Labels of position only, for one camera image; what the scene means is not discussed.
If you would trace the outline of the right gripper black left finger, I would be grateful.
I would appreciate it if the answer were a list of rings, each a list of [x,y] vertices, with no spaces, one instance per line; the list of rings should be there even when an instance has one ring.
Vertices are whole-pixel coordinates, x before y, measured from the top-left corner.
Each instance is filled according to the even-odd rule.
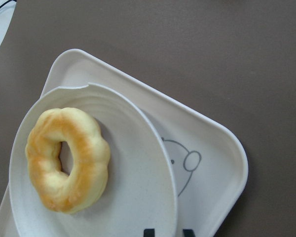
[[[144,229],[143,237],[155,237],[155,229]]]

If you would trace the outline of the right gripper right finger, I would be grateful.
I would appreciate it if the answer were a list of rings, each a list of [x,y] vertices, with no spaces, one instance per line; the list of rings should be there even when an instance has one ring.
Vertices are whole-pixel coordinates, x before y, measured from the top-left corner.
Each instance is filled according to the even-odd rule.
[[[195,237],[193,229],[183,229],[183,237]]]

